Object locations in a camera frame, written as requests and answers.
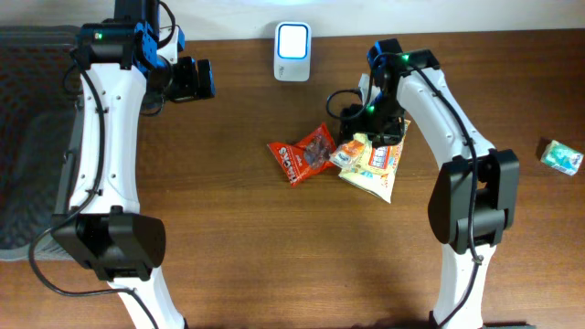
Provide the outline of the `small orange white carton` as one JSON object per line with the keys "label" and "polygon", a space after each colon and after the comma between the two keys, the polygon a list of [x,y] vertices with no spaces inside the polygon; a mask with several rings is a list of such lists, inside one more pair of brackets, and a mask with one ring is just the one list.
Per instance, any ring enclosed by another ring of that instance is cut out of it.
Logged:
{"label": "small orange white carton", "polygon": [[341,169],[351,169],[355,166],[365,148],[365,144],[357,140],[343,143],[330,154],[329,161]]}

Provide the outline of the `pale yellow snack bag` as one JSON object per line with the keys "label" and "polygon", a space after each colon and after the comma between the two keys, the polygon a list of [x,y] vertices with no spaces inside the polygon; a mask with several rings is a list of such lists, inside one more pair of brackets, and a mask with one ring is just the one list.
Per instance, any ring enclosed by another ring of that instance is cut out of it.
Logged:
{"label": "pale yellow snack bag", "polygon": [[374,148],[364,133],[355,133],[353,140],[362,143],[364,149],[354,165],[342,169],[338,177],[390,204],[405,139],[396,145]]}

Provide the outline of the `orange snack bag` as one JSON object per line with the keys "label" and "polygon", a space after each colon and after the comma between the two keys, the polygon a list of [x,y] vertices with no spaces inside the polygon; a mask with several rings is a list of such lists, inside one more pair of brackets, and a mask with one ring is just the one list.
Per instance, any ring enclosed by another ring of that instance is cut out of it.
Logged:
{"label": "orange snack bag", "polygon": [[324,122],[297,144],[274,142],[267,146],[291,186],[334,166],[330,155],[336,149],[335,141]]}

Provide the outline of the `teal tissue pack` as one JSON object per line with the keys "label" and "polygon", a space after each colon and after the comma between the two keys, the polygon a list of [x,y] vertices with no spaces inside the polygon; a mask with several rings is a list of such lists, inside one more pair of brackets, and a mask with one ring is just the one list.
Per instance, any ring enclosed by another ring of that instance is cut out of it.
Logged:
{"label": "teal tissue pack", "polygon": [[552,140],[541,155],[540,162],[565,175],[575,175],[584,159],[584,155],[563,143]]}

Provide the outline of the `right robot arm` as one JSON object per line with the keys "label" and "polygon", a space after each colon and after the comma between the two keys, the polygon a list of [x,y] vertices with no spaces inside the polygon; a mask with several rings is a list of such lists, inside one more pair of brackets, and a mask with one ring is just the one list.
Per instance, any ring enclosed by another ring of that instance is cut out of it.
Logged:
{"label": "right robot arm", "polygon": [[450,92],[428,49],[403,51],[395,38],[367,53],[361,102],[341,110],[339,138],[363,133],[375,147],[399,144],[411,117],[429,145],[439,175],[428,218],[441,243],[441,288],[430,312],[432,328],[482,328],[487,271],[514,221],[520,165],[473,126]]}

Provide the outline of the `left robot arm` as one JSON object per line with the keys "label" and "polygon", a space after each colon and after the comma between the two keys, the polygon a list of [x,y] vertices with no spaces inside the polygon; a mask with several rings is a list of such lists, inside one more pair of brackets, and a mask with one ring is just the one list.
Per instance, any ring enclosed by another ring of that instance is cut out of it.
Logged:
{"label": "left robot arm", "polygon": [[211,64],[184,55],[177,23],[162,27],[162,1],[119,1],[113,16],[82,26],[80,154],[67,211],[49,233],[82,268],[108,283],[138,328],[184,328],[165,283],[165,226],[140,210],[138,124],[167,102],[211,99]]}

